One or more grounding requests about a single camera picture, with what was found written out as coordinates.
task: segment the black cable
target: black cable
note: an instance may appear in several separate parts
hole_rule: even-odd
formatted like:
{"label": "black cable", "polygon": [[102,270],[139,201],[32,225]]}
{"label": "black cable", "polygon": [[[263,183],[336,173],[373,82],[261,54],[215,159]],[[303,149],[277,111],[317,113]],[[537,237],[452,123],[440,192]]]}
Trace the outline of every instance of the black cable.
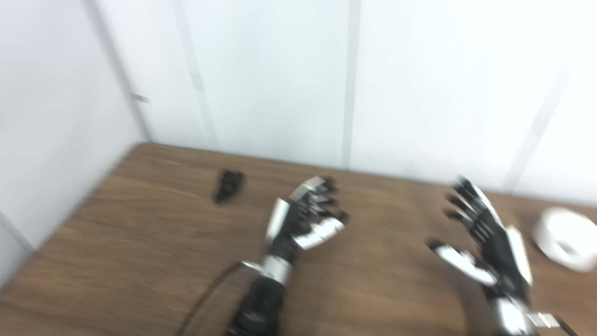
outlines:
{"label": "black cable", "polygon": [[568,335],[570,336],[578,336],[574,330],[572,330],[572,328],[570,328],[570,326],[564,322],[564,320],[562,320],[559,317],[556,317],[556,320],[558,321],[558,323],[560,324],[560,328],[562,328],[562,330],[564,330]]}
{"label": "black cable", "polygon": [[237,261],[234,264],[228,266],[227,269],[223,270],[220,275],[218,275],[209,285],[209,287],[201,294],[201,296],[197,299],[197,302],[193,305],[193,307],[189,310],[187,315],[185,316],[184,320],[179,326],[179,330],[176,332],[176,336],[182,336],[189,326],[190,322],[197,314],[197,311],[201,308],[201,306],[210,298],[211,293],[215,291],[216,288],[222,283],[222,281],[226,280],[234,271],[236,271],[240,266],[242,266],[242,262]]}

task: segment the roll of tape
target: roll of tape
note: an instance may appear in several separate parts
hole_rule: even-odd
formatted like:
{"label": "roll of tape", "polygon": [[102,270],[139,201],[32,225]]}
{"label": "roll of tape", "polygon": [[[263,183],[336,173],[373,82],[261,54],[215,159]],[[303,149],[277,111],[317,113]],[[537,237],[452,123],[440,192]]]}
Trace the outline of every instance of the roll of tape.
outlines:
{"label": "roll of tape", "polygon": [[597,264],[597,225],[564,207],[541,214],[533,239],[548,258],[572,270],[588,272]]}

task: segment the wooden table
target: wooden table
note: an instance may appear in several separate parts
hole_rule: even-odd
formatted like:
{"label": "wooden table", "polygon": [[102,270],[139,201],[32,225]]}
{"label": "wooden table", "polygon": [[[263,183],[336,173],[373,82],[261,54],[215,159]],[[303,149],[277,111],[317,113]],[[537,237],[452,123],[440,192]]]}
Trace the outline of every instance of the wooden table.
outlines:
{"label": "wooden table", "polygon": [[[216,206],[221,168],[242,170],[248,182]],[[472,247],[441,214],[449,187],[153,144],[133,150],[3,289],[0,334],[173,335],[222,269],[260,261],[274,199],[314,175],[336,178],[352,222],[300,257],[282,335],[464,335],[449,266],[424,245],[436,236]],[[555,205],[488,196],[526,238]],[[597,219],[596,209],[570,208]],[[569,271],[530,244],[528,254],[534,308],[595,335],[597,273]],[[187,334],[220,335],[252,276],[242,270],[226,281]]]}

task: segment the robotic hand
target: robotic hand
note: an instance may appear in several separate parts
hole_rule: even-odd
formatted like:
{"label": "robotic hand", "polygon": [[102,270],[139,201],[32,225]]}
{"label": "robotic hand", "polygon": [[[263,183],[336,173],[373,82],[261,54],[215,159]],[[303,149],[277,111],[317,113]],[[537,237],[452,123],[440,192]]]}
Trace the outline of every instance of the robotic hand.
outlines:
{"label": "robotic hand", "polygon": [[443,260],[479,282],[492,308],[491,335],[537,335],[536,326],[559,327],[551,314],[529,313],[528,289],[533,283],[520,232],[504,227],[487,197],[468,180],[454,187],[447,199],[456,210],[445,212],[460,221],[481,248],[481,259],[439,240],[427,245]]}
{"label": "robotic hand", "polygon": [[334,181],[316,176],[301,184],[288,201],[277,199],[266,232],[267,254],[262,265],[244,262],[260,272],[242,300],[226,336],[274,336],[293,264],[301,251],[335,236],[348,222],[346,213],[328,208]]}

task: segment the white partition panel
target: white partition panel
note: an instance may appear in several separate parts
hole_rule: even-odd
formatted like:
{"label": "white partition panel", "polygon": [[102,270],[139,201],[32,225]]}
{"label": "white partition panel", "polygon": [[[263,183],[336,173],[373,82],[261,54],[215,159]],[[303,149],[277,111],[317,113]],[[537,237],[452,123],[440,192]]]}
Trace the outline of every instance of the white partition panel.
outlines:
{"label": "white partition panel", "polygon": [[363,2],[350,168],[500,190],[568,57],[554,3]]}
{"label": "white partition panel", "polygon": [[170,0],[95,0],[155,142],[216,149]]}
{"label": "white partition panel", "polygon": [[220,149],[339,166],[349,1],[182,4]]}
{"label": "white partition panel", "polygon": [[579,31],[568,88],[530,158],[515,193],[597,206],[597,25],[584,10],[568,27]]}
{"label": "white partition panel", "polygon": [[0,50],[0,212],[39,248],[143,138],[82,1],[0,1]]}

